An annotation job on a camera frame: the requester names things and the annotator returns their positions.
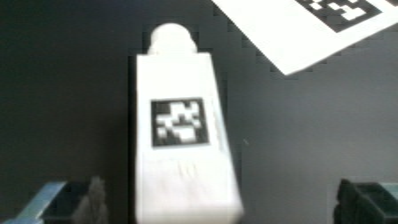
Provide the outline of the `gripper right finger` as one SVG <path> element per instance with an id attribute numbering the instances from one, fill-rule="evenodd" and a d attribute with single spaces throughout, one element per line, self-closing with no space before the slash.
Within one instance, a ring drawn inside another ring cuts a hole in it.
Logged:
<path id="1" fill-rule="evenodd" d="M 341 180 L 334 224 L 398 224 L 398 183 Z"/>

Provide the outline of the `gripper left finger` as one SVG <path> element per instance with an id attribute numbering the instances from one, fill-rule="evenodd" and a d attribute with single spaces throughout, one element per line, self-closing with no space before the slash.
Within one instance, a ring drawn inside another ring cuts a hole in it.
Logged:
<path id="1" fill-rule="evenodd" d="M 110 224 L 105 180 L 48 182 L 5 224 Z"/>

